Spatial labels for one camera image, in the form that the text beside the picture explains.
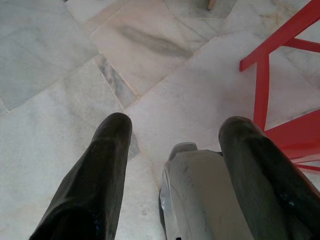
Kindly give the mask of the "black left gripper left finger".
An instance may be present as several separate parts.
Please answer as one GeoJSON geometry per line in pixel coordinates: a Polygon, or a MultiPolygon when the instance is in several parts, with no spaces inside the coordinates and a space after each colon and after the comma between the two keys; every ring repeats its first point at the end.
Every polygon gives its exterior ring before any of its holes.
{"type": "Polygon", "coordinates": [[[122,199],[132,122],[107,116],[56,190],[32,240],[113,240],[122,199]]]}

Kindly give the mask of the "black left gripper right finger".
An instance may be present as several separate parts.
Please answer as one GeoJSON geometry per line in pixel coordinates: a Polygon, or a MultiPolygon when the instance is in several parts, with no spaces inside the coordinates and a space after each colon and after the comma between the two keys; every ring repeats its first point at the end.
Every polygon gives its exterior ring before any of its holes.
{"type": "Polygon", "coordinates": [[[254,239],[319,239],[318,189],[251,120],[229,117],[218,140],[254,239]]]}

